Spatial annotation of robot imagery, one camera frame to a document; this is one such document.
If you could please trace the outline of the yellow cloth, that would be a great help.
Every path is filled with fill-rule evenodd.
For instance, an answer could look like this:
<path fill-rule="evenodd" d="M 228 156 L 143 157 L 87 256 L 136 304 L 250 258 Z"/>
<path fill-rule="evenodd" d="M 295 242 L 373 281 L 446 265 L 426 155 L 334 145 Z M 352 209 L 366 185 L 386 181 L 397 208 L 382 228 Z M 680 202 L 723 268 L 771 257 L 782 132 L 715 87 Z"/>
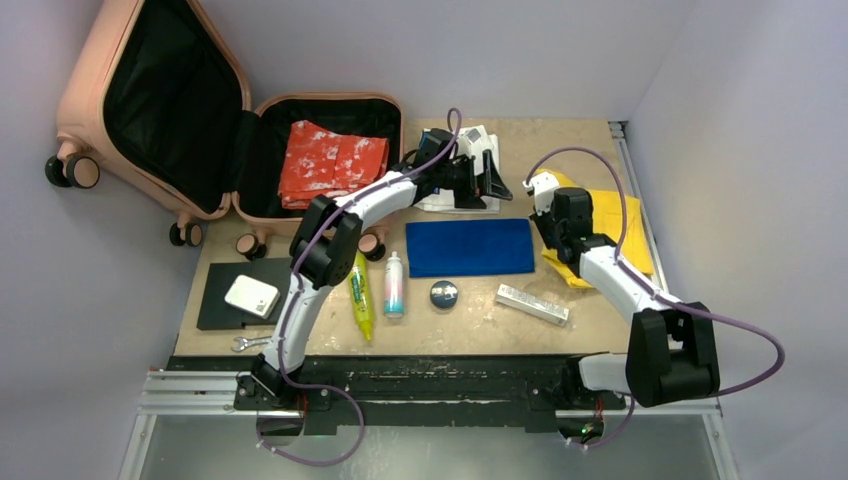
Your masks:
<path fill-rule="evenodd" d="M 594 231 L 606 234 L 618 241 L 622 231 L 622 210 L 619 194 L 616 190 L 589 189 L 593 201 Z M 642 274 L 651 277 L 655 274 L 654 262 L 651 256 L 644 225 L 641 219 L 641 201 L 630 195 L 625 196 L 627 220 L 624 242 L 621 254 Z M 593 289 L 593 286 L 582 278 L 578 278 L 556 257 L 552 249 L 543 248 L 541 252 L 544 261 L 551 266 L 566 284 L 573 289 Z"/>

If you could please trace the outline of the red white patterned cloth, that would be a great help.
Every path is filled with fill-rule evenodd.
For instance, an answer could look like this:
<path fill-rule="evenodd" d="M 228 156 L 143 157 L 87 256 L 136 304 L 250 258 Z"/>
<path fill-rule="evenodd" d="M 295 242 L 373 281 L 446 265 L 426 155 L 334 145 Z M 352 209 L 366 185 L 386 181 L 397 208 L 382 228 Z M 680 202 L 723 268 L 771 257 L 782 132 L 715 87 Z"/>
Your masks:
<path fill-rule="evenodd" d="M 344 196 L 383 176 L 389 140 L 343 135 L 307 120 L 291 125 L 280 173 L 281 206 L 304 210 L 317 195 Z"/>

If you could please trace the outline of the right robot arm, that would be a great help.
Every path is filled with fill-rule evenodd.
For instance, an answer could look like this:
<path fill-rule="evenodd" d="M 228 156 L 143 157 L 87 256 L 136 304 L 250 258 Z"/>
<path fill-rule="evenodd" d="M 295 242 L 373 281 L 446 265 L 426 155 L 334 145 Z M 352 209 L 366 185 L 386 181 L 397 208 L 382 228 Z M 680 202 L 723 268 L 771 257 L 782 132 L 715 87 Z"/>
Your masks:
<path fill-rule="evenodd" d="M 659 288 L 593 228 L 593 201 L 579 187 L 525 187 L 534 202 L 531 220 L 543 243 L 575 276 L 600 292 L 629 323 L 624 354 L 597 353 L 567 366 L 564 399 L 584 407 L 600 391 L 629 394 L 643 407 L 700 399 L 717 393 L 720 372 L 712 322 L 702 304 L 677 310 Z"/>

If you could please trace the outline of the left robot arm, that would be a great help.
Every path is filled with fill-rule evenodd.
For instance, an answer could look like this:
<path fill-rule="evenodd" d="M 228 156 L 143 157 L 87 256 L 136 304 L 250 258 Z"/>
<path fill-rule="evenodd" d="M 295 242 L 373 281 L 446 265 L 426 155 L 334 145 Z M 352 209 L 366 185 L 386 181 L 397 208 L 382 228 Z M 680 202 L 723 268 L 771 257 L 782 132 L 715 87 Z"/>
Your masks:
<path fill-rule="evenodd" d="M 331 290 L 351 272 L 364 231 L 436 191 L 452 192 L 463 208 L 491 197 L 511 200 L 485 135 L 433 128 L 384 176 L 351 194 L 312 200 L 291 242 L 289 291 L 269 344 L 238 379 L 237 399 L 275 409 L 292 405 L 309 336 Z"/>

